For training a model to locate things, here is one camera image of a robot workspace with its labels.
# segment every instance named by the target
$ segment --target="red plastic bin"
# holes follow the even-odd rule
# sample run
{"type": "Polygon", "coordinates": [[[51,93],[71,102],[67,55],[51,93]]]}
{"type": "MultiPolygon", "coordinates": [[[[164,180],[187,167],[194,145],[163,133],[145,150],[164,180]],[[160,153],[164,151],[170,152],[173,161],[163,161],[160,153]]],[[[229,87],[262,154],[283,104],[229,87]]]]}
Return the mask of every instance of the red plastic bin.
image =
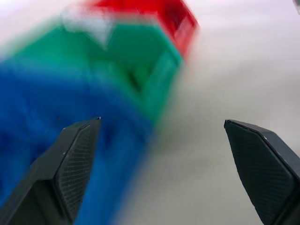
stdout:
{"type": "Polygon", "coordinates": [[[154,16],[184,58],[198,28],[197,20],[182,0],[101,0],[88,5],[95,10],[154,16]]]}

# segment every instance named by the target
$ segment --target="white surface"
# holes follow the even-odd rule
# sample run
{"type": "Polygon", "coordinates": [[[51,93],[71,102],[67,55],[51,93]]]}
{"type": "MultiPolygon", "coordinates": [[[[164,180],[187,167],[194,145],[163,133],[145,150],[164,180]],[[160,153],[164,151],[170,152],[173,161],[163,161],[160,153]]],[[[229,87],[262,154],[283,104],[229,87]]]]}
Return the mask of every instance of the white surface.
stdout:
{"type": "MultiPolygon", "coordinates": [[[[2,43],[71,0],[40,0],[0,24],[2,43]]],[[[187,0],[202,26],[120,225],[260,225],[223,129],[239,119],[300,154],[300,18],[292,0],[187,0]]]]}

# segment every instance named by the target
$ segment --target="red block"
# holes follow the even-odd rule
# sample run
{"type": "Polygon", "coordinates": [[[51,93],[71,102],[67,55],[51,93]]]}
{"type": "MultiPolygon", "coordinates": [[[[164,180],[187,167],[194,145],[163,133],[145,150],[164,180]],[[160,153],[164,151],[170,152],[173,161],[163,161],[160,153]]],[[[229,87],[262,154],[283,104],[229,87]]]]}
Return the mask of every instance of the red block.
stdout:
{"type": "Polygon", "coordinates": [[[184,57],[198,28],[197,20],[182,0],[102,0],[91,7],[104,12],[154,16],[184,57]]]}

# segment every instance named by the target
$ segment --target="green plastic bin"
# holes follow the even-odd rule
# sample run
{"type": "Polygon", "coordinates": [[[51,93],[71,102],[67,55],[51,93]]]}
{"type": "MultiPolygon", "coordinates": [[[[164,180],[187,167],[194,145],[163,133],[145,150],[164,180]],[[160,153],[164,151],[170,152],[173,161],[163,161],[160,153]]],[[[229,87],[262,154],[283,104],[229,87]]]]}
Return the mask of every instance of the green plastic bin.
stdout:
{"type": "Polygon", "coordinates": [[[144,115],[156,122],[166,103],[180,53],[154,22],[116,22],[105,47],[87,32],[62,23],[26,43],[12,60],[39,67],[74,67],[116,85],[144,115]]]}

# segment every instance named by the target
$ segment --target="plastic bin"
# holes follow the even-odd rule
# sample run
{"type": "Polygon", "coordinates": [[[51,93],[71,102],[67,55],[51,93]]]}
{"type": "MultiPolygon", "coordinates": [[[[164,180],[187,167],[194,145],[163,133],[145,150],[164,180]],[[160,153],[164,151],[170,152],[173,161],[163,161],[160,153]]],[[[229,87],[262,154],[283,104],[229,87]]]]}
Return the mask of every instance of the plastic bin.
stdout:
{"type": "Polygon", "coordinates": [[[82,73],[22,66],[11,60],[0,64],[0,206],[64,127],[99,115],[96,157],[75,224],[109,222],[120,200],[115,196],[121,196],[130,180],[153,126],[125,108],[123,99],[106,83],[88,80],[82,73]]]}
{"type": "Polygon", "coordinates": [[[87,5],[104,13],[115,12],[122,19],[123,13],[155,17],[184,57],[198,28],[197,20],[182,0],[101,0],[87,5]]]}
{"type": "Polygon", "coordinates": [[[85,71],[83,76],[115,87],[119,95],[154,123],[162,114],[182,62],[158,26],[126,22],[115,24],[105,48],[86,32],[69,32],[58,26],[18,51],[11,60],[41,68],[85,71]]]}

